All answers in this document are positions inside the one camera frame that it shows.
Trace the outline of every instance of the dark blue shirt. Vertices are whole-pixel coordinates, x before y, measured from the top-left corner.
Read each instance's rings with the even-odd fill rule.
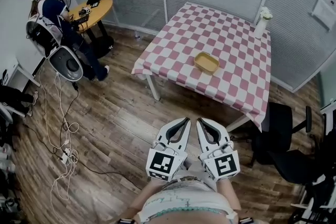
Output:
[[[59,19],[61,25],[58,23],[57,15],[61,15],[65,11],[66,5],[59,0],[45,0],[42,6],[43,16],[51,20],[56,26],[60,27],[63,33],[71,31],[71,25],[61,18]]]

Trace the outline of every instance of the black office chair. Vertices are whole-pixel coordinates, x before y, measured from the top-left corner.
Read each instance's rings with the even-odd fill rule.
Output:
[[[246,137],[233,138],[233,141],[252,140],[253,157],[249,167],[255,160],[260,164],[273,164],[268,152],[286,152],[290,148],[292,134],[306,128],[311,131],[311,108],[306,107],[306,119],[293,128],[292,109],[283,104],[269,102],[266,116],[261,123],[262,132],[256,127],[249,130]]]
[[[281,153],[269,152],[273,163],[279,174],[288,182],[304,185],[307,191],[307,198],[314,198],[312,211],[322,214],[327,219],[331,219],[332,215],[328,209],[321,209],[322,205],[328,204],[331,194],[335,187],[334,176],[336,175],[336,131],[332,130],[324,137],[320,146],[315,141],[315,158],[311,159],[299,150],[287,151]],[[314,182],[322,175],[325,180],[314,184]],[[294,215],[292,218],[296,221],[302,220],[300,215]]]

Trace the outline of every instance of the white flower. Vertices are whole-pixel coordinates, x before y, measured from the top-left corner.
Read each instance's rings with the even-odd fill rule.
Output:
[[[271,20],[273,18],[273,15],[271,11],[268,9],[268,7],[262,7],[260,12],[260,17],[265,20]]]

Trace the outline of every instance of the jeans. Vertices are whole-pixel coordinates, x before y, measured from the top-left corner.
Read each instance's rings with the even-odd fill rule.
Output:
[[[30,94],[22,93],[19,90],[8,86],[0,86],[0,102],[6,103],[23,114],[27,114],[29,108],[23,106],[21,102],[32,103],[33,100],[34,97]]]
[[[88,78],[89,80],[93,80],[95,75],[97,76],[98,80],[103,80],[106,78],[107,69],[99,63],[96,55],[93,53],[92,48],[89,44],[87,44],[80,34],[73,30],[64,32],[64,41],[65,46],[74,50],[79,50],[87,58],[90,66],[80,61],[83,67],[84,77]]]

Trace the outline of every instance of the shoe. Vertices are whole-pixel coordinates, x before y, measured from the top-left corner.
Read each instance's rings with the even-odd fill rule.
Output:
[[[34,94],[33,94],[33,105],[35,105],[36,104],[36,101],[37,101],[37,99],[38,99],[38,91],[35,91],[34,92]]]
[[[29,107],[29,111],[27,112],[26,115],[31,117],[33,114],[33,111],[32,111],[33,106],[30,104],[28,107]]]
[[[102,78],[102,79],[100,79],[99,81],[103,81],[106,77],[107,77],[107,75],[108,75],[108,73],[110,72],[110,67],[109,66],[104,66],[104,68],[106,69],[106,75]]]

